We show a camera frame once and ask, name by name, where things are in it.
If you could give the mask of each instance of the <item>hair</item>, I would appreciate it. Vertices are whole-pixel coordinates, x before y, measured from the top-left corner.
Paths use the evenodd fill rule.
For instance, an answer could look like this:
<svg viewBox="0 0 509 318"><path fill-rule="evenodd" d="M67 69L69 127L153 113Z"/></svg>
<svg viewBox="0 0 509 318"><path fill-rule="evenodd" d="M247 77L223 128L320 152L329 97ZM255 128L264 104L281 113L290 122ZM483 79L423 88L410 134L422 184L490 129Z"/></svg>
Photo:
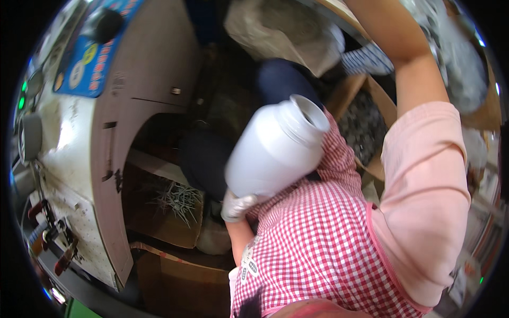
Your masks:
<svg viewBox="0 0 509 318"><path fill-rule="evenodd" d="M262 318L262 287L258 288L256 293L246 299L240 306L238 313L234 313L235 318Z"/></svg>

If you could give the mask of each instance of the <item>gloved hand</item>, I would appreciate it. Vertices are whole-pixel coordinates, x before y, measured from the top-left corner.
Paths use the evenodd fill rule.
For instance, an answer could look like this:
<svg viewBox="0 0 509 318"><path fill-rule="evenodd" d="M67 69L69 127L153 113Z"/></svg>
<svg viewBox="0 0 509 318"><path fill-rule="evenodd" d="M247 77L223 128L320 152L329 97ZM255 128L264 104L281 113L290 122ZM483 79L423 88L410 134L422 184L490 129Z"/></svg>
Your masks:
<svg viewBox="0 0 509 318"><path fill-rule="evenodd" d="M250 194L237 197L230 189L226 190L221 210L221 217L226 222L239 222L245 219L246 210L258 202L258 197Z"/></svg>

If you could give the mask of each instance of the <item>machine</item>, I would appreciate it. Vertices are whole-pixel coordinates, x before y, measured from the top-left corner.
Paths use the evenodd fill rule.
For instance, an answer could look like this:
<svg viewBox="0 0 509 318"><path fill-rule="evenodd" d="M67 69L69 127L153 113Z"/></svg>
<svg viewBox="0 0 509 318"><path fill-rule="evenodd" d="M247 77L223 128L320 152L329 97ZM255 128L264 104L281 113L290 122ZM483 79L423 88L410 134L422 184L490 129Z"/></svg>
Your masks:
<svg viewBox="0 0 509 318"><path fill-rule="evenodd" d="M156 0L71 1L31 60L16 123L39 180L32 214L47 224L36 234L115 289L133 266L120 194L127 153L151 116L186 111L200 66L184 3Z"/></svg>

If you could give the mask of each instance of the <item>bottle opening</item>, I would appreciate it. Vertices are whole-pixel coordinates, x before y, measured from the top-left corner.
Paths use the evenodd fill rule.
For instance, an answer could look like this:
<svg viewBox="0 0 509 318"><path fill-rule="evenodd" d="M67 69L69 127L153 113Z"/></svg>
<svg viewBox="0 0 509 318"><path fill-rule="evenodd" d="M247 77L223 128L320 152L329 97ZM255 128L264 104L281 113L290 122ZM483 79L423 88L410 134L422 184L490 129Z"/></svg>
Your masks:
<svg viewBox="0 0 509 318"><path fill-rule="evenodd" d="M291 95L290 100L299 107L306 121L312 126L323 132L329 130L327 117L325 117L323 111L315 103L301 95Z"/></svg>

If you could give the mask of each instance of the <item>white machine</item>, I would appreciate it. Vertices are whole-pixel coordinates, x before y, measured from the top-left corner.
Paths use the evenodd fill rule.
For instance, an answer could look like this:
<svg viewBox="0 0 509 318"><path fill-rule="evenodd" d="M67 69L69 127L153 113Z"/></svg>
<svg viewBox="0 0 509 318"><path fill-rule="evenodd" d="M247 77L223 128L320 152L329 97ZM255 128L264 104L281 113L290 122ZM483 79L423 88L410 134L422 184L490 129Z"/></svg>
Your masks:
<svg viewBox="0 0 509 318"><path fill-rule="evenodd" d="M66 56L69 50L62 48L73 36L78 40L84 36L79 34L80 17L87 18L89 6L118 10L126 19L112 38L117 47L110 52L109 69L102 74L103 88L96 98L59 92L61 87L79 88L87 68L94 63L94 72L99 68L101 54L107 51L101 47L113 43L99 43L94 49L90 40L83 58L74 65L72 57ZM33 110L41 118L42 142L33 165L39 169L40 190L55 218L65 219L79 239L73 262L119 289L133 266L121 200L127 154L151 116L186 112L201 67L201 51L182 0L75 0L65 10L39 50L39 60L45 61L44 84ZM68 81L60 76L64 59L71 61ZM20 135L23 142L30 138ZM33 205L39 199L37 192L31 195ZM68 247L63 235L55 241L63 250Z"/></svg>

